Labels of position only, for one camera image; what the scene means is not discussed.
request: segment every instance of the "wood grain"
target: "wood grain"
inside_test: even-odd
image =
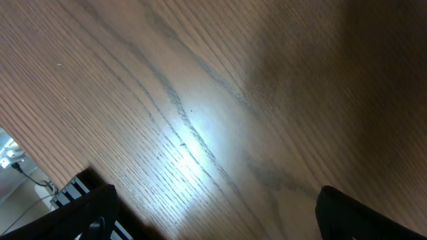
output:
[[[4,0],[0,125],[168,239],[319,239],[333,185],[427,235],[419,1]]]

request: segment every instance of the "dark wood grain streak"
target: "dark wood grain streak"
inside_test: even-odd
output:
[[[167,239],[319,239],[322,185],[427,235],[427,6],[0,2],[0,126]]]

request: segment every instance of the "black plug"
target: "black plug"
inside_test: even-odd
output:
[[[24,172],[22,171],[21,166],[19,165],[19,163],[18,163],[18,162],[16,162],[16,163],[12,163],[11,167],[12,167],[12,168],[14,168],[14,169],[16,169],[16,171],[18,171],[18,172],[20,172],[20,173],[24,173]]]

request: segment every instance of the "power cord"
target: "power cord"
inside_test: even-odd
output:
[[[46,184],[41,184],[41,183],[37,182],[36,180],[34,180],[34,179],[33,179],[33,178],[31,178],[30,176],[28,176],[26,173],[24,173],[24,171],[22,171],[22,168],[21,168],[21,166],[19,165],[19,163],[18,163],[18,162],[16,162],[16,163],[12,163],[11,167],[12,167],[12,168],[14,168],[14,169],[16,169],[16,171],[18,171],[18,172],[22,173],[24,176],[28,177],[30,180],[32,180],[32,181],[33,181],[35,184],[37,184],[38,186],[41,186],[41,187],[48,187],[48,188],[50,188],[50,189],[53,191],[52,186],[50,186],[50,182],[46,182],[46,181],[44,181]]]
[[[22,215],[21,216],[19,216],[18,217],[18,219],[16,219],[8,228],[6,228],[6,230],[0,235],[0,236],[3,236],[11,227],[13,227],[14,226],[14,224],[16,223],[16,222],[18,222],[26,213],[28,213],[28,211],[30,210],[30,209],[32,209],[36,204],[38,204],[39,202],[41,202],[43,199],[45,199],[45,198],[48,198],[48,197],[53,197],[53,194],[50,194],[50,195],[48,195],[48,196],[46,196],[46,197],[42,197],[42,198],[40,198],[39,200],[37,200],[36,202],[34,202],[31,206],[29,206],[28,208],[27,208],[27,210],[25,210],[25,212],[24,213],[22,213]]]

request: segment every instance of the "wooden table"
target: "wooden table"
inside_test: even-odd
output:
[[[427,235],[427,6],[3,0],[0,125],[168,239],[319,239],[333,185]]]

